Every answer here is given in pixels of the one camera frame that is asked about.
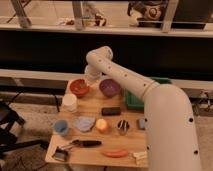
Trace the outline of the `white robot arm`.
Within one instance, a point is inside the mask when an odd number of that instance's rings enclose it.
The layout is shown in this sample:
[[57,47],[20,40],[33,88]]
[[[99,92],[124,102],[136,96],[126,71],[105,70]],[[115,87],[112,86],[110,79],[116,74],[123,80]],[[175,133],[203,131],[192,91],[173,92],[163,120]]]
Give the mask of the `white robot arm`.
[[87,53],[86,78],[106,74],[144,103],[149,171],[202,171],[191,102],[173,84],[160,84],[112,61],[110,47]]

